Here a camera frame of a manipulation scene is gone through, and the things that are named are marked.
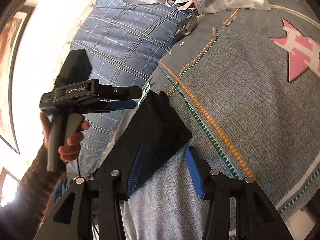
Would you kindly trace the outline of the left forearm knitted sleeve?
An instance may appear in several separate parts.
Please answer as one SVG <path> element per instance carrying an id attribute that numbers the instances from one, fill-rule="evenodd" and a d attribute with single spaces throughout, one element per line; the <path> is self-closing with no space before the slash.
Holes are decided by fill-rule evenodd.
<path id="1" fill-rule="evenodd" d="M 63 172 L 47 171 L 44 146 L 20 180 L 15 198 L 1 208 L 1 239 L 34 239 Z"/>

